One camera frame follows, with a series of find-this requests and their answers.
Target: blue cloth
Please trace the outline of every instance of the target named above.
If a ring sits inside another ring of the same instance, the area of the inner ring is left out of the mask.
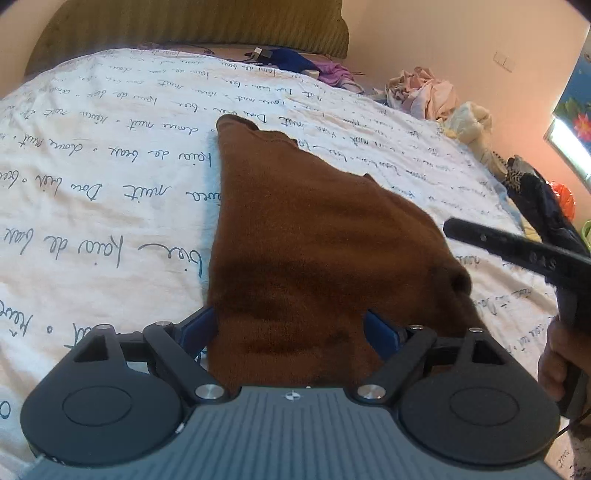
[[[277,65],[281,70],[300,73],[304,70],[318,70],[310,60],[290,48],[276,48],[271,51],[270,59],[260,59],[265,65]]]

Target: cable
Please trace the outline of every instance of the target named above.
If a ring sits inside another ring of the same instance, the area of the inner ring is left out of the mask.
[[[560,430],[557,434],[556,437],[554,437],[554,440],[556,440],[558,437],[560,437],[563,433],[568,432],[569,430],[575,428],[576,426],[578,426],[584,419],[586,419],[589,415],[591,415],[591,408],[588,409],[585,413],[583,413],[578,419],[570,422],[566,427],[564,427],[562,430]]]

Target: purple clothing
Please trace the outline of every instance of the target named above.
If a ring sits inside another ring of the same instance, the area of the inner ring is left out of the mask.
[[[321,82],[327,83],[331,87],[340,87],[343,83],[350,83],[354,82],[353,74],[345,67],[343,67],[340,63],[335,63],[333,61],[328,62],[320,62],[315,61],[313,62],[316,65],[320,75],[318,79]]]

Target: logo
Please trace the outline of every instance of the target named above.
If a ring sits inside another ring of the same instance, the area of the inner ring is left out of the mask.
[[[286,400],[289,400],[289,401],[297,401],[301,398],[301,395],[298,392],[294,392],[293,390],[291,392],[286,393],[283,396],[285,397]]]

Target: finger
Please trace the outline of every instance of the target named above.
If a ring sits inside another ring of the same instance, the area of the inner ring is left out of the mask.
[[[552,400],[559,401],[564,397],[564,387],[561,382],[544,374],[538,376],[538,382]]]
[[[538,375],[542,373],[558,383],[566,380],[567,362],[559,354],[546,348],[538,362]]]
[[[554,352],[591,374],[591,338],[588,335],[552,322],[548,327],[548,341]]]

